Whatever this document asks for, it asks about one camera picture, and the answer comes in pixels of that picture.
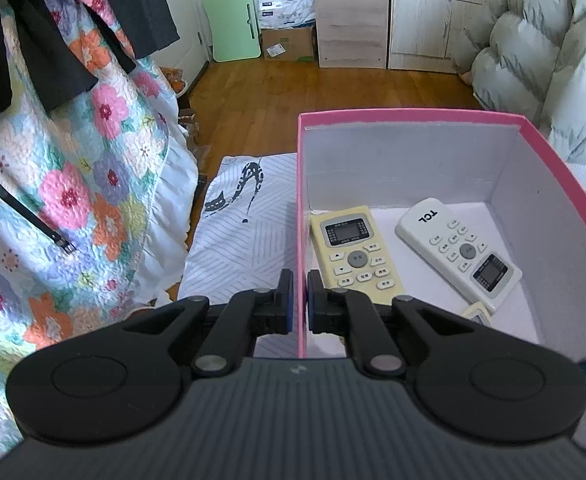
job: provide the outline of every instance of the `gray round button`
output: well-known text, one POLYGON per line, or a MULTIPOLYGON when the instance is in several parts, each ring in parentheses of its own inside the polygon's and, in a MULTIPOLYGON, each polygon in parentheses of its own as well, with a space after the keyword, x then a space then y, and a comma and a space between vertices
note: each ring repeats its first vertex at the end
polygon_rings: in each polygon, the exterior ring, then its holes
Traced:
POLYGON ((355 267, 356 269, 360 269, 364 267, 368 263, 368 256, 363 251, 353 251, 351 254, 348 255, 348 264, 351 267, 355 267))
POLYGON ((472 260, 477 254, 477 251, 471 244, 461 244, 459 248, 459 253, 462 255, 463 258, 466 258, 467 260, 472 260))

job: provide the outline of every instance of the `tcl logo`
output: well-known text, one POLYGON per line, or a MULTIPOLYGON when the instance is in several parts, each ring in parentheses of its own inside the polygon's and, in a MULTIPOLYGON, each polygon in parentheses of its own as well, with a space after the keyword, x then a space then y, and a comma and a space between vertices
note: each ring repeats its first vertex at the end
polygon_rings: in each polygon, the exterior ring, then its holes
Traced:
POLYGON ((433 218, 435 218, 435 216, 437 216, 438 212, 437 211, 433 211, 432 209, 430 210, 430 213, 426 213, 422 218, 418 219, 418 222, 428 222, 429 220, 432 220, 433 218))

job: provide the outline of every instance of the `cardboard box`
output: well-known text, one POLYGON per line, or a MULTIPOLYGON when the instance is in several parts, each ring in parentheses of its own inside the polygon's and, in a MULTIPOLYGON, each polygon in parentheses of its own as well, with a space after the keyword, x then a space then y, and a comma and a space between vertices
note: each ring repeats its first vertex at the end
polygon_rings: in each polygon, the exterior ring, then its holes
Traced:
MULTIPOLYGON (((298 124, 300 357, 307 342, 314 357, 318 349, 334 357, 340 344, 306 327, 306 275, 320 268, 310 237, 314 212, 367 205, 406 293, 454 314, 468 307, 394 232, 409 208, 435 197, 524 273, 493 328, 586 358, 586 193, 526 118, 402 108, 305 113, 298 124)), ((586 413, 574 438, 586 447, 586 413)))
POLYGON ((264 59, 276 61, 317 61, 315 26, 300 28, 264 28, 264 59))

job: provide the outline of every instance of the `green board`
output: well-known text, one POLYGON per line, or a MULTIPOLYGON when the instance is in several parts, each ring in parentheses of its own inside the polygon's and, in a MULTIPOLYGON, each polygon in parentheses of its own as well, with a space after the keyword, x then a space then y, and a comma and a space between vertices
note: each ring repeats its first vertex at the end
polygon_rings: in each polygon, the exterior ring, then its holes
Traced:
POLYGON ((213 59, 259 57, 260 34, 253 0, 202 0, 213 33, 213 59))

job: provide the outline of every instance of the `wooden cabinet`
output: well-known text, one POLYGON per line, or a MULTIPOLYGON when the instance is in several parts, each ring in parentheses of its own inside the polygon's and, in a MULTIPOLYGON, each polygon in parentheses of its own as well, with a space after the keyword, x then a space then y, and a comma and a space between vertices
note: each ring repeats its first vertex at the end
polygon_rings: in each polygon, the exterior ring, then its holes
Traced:
POLYGON ((484 1, 393 0, 388 67, 454 72, 453 45, 484 1))
POLYGON ((321 67, 386 68, 388 0, 314 0, 321 67))

